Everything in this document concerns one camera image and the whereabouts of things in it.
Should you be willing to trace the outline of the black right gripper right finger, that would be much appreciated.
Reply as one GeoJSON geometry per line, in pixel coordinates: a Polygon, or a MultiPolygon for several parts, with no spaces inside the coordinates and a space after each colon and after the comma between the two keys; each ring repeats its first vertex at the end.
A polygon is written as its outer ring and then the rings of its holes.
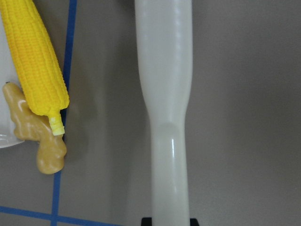
{"type": "Polygon", "coordinates": [[[190,226],[198,226],[198,220],[196,218],[190,218],[190,226]]]}

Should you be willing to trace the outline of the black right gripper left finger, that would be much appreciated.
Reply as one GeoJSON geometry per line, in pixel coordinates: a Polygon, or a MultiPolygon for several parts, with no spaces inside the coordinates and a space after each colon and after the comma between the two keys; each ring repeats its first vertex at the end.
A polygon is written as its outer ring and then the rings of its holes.
{"type": "Polygon", "coordinates": [[[152,226],[152,218],[142,218],[141,226],[152,226]]]}

